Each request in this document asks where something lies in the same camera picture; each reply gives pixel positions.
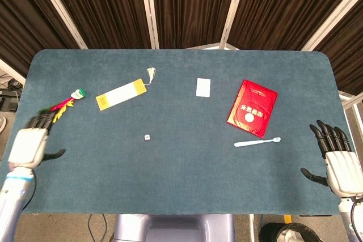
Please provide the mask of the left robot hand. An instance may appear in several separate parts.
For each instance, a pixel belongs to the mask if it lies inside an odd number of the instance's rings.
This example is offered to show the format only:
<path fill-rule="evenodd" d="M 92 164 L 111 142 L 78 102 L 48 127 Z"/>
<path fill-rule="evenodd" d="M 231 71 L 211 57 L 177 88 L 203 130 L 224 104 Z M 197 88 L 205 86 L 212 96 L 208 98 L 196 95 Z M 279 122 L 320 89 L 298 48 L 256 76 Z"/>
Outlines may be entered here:
<path fill-rule="evenodd" d="M 60 149 L 54 154 L 45 153 L 55 115 L 51 111 L 40 112 L 18 131 L 8 158 L 9 170 L 18 167 L 35 169 L 41 162 L 58 159 L 66 152 Z"/>

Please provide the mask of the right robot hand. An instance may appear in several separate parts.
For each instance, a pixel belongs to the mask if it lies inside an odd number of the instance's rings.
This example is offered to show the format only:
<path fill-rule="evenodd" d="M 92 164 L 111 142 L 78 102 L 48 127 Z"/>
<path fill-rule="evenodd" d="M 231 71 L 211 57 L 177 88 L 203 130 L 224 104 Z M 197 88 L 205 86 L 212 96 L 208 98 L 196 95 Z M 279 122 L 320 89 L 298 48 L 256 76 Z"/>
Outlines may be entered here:
<path fill-rule="evenodd" d="M 326 176 L 314 175 L 306 168 L 301 168 L 301 173 L 308 180 L 329 187 L 340 198 L 362 199 L 362 167 L 347 135 L 321 120 L 316 123 L 309 127 L 322 154 Z"/>

